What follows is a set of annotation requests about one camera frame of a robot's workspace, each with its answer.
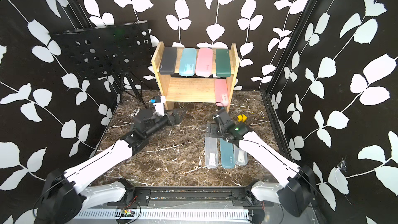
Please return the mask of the teal pencil case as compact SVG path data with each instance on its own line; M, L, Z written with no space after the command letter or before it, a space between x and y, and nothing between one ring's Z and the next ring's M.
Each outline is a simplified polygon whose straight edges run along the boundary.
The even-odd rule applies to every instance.
M220 138L221 165L224 169L235 167L234 145Z

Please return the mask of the clear frosted pencil case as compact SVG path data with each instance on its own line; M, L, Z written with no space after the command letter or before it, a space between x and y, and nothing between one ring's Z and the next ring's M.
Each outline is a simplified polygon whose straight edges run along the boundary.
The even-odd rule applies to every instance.
M247 153L237 146L234 146L234 159L237 166L245 166L248 163Z

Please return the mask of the black pencil case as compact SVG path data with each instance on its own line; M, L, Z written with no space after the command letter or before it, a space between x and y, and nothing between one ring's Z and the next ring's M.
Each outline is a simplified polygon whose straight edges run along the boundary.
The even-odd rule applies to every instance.
M175 47L164 48L159 66L159 72L161 75L173 75L175 73L177 52L178 50Z

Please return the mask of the light blue pencil case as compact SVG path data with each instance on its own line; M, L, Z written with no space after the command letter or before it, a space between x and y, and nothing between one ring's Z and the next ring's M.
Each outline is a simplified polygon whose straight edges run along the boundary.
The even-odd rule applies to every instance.
M195 74L195 66L197 62L197 50L194 48L185 48L182 51L179 75L190 77Z

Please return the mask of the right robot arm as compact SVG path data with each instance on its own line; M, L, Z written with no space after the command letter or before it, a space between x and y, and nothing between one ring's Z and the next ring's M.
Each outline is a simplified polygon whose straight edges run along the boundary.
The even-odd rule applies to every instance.
M215 124L211 133L250 154L277 180L277 183L259 180L247 186L246 202L252 206L263 201L277 203L292 216L300 217L317 192L314 171L282 156L245 123L235 123L225 109L214 113L212 119Z

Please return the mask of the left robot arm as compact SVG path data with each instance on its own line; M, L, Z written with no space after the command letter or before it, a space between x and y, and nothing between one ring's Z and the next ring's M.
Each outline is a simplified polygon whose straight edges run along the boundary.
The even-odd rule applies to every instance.
M186 112L182 108L160 116L152 109L141 110L134 116L129 132L109 148L66 171L50 172L33 206L34 223L65 224L84 208L120 201L127 190L125 184L106 189L95 189L90 184L112 167L138 154L156 132L180 124Z

